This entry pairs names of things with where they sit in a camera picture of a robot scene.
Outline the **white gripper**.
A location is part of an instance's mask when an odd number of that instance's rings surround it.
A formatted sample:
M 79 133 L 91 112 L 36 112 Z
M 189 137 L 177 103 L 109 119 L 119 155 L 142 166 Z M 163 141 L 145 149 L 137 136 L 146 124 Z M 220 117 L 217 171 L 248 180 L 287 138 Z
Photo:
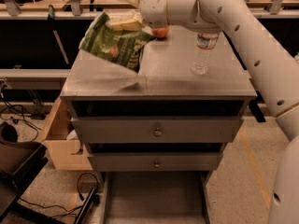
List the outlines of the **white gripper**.
M 127 2 L 133 7 L 139 7 L 139 12 L 134 10 L 123 12 L 108 12 L 108 28 L 115 31 L 139 31 L 144 28 L 143 22 L 150 28 L 164 28 L 168 26 L 167 0 L 117 0 Z

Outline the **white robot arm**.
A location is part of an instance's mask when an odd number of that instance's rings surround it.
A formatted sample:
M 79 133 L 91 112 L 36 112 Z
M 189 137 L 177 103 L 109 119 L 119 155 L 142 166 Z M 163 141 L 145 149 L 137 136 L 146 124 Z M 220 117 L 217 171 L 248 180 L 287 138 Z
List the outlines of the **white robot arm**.
M 244 0 L 119 0 L 151 28 L 223 31 L 290 143 L 278 166 L 268 224 L 299 224 L 299 63 L 254 17 Z

